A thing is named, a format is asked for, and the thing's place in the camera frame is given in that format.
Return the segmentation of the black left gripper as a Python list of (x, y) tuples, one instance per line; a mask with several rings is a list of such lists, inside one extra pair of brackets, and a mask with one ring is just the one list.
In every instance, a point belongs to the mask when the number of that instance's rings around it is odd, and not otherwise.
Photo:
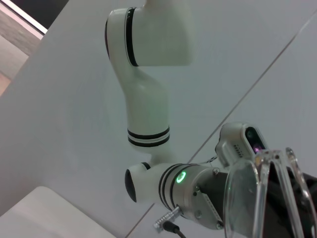
[[(236, 163), (230, 171), (213, 171), (198, 182), (221, 218), (227, 238), (251, 238), (256, 221), (258, 189), (263, 184), (261, 167), (250, 161)], [(264, 238), (293, 238), (290, 215), (283, 196), (276, 167), (271, 164), (266, 183), (263, 228)]]

